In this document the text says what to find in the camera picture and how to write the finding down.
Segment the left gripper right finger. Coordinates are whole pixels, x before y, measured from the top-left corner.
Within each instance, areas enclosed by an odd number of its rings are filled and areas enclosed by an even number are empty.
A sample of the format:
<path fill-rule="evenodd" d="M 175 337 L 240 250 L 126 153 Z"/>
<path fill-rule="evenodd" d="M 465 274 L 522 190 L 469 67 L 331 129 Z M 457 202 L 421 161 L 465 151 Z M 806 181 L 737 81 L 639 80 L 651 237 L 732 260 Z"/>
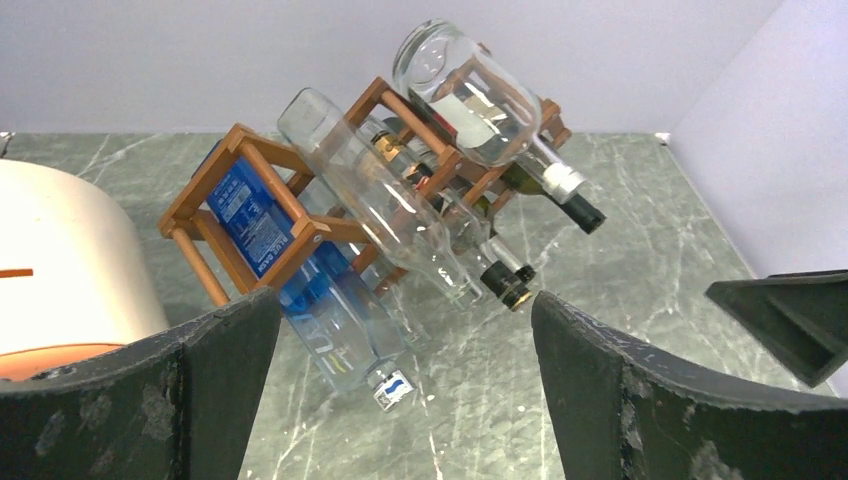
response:
<path fill-rule="evenodd" d="M 569 479 L 843 479 L 847 403 L 671 354 L 540 292 L 534 345 Z"/>

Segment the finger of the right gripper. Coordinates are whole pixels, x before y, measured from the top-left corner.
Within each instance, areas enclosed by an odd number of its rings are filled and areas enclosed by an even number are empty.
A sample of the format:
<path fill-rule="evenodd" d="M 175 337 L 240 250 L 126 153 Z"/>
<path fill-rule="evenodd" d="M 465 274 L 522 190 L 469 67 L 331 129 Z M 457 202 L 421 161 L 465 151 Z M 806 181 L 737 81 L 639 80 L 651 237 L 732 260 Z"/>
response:
<path fill-rule="evenodd" d="M 712 283 L 705 296 L 813 388 L 847 361 L 847 271 Z"/>

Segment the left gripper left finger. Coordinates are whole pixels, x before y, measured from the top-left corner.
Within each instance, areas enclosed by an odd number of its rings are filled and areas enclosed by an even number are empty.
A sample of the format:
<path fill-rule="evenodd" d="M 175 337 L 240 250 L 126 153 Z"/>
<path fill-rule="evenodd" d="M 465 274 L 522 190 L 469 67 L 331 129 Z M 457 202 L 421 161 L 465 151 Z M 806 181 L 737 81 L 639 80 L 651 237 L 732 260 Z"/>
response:
<path fill-rule="evenodd" d="M 5 479 L 235 479 L 281 326 L 251 291 L 108 353 L 1 384 Z"/>

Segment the blue square bottle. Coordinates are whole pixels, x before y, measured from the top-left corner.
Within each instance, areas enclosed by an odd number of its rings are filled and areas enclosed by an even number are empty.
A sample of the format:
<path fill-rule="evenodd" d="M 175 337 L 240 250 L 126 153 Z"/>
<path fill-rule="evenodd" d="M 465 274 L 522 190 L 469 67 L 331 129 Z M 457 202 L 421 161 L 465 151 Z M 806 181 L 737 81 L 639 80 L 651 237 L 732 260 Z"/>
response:
<path fill-rule="evenodd" d="M 234 163 L 206 203 L 257 277 L 268 273 L 294 241 L 293 220 L 245 158 Z M 390 411 L 414 391 L 395 363 L 406 349 L 398 322 L 335 243 L 319 243 L 281 287 L 279 301 L 284 318 L 336 392 L 366 385 L 380 408 Z"/>

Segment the clear glass bottle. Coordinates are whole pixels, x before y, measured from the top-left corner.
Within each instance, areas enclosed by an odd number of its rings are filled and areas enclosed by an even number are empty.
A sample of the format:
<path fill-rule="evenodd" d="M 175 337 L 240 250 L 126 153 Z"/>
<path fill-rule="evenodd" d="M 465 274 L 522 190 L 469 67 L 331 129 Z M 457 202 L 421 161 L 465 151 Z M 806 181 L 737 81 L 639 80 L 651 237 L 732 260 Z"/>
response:
<path fill-rule="evenodd" d="M 376 147 L 328 97 L 301 89 L 277 128 L 390 263 L 429 281 L 459 308 L 483 299 L 479 282 L 453 253 L 435 209 L 389 170 Z"/>

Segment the green wine bottle tan label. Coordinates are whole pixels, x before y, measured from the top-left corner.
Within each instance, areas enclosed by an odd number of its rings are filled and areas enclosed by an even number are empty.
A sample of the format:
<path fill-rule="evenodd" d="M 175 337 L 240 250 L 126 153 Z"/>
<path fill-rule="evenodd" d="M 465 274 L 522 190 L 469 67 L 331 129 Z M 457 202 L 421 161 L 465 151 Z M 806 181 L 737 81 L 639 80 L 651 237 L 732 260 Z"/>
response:
<path fill-rule="evenodd" d="M 416 137 L 400 141 L 403 124 L 397 117 L 377 119 L 375 125 L 372 142 L 387 158 L 390 168 L 415 189 L 422 189 L 439 167 L 438 156 Z M 470 181 L 457 176 L 430 199 L 448 227 L 452 248 L 458 255 L 470 252 L 481 274 L 501 263 L 511 272 L 508 280 L 518 279 L 527 285 L 535 277 L 535 269 L 518 258 L 495 229 L 494 208 L 488 198 L 481 196 L 472 204 L 463 200 L 471 187 Z"/>

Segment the clear round bottle red label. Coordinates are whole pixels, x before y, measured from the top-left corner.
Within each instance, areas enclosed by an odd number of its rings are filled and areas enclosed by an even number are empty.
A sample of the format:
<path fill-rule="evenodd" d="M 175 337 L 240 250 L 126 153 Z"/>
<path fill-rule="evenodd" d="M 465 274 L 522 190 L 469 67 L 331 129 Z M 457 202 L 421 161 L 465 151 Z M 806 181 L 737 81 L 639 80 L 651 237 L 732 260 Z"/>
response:
<path fill-rule="evenodd" d="M 550 165 L 569 166 L 542 140 L 538 97 L 453 23 L 433 19 L 415 27 L 398 49 L 392 76 L 400 94 L 476 163 L 517 162 L 538 179 Z"/>

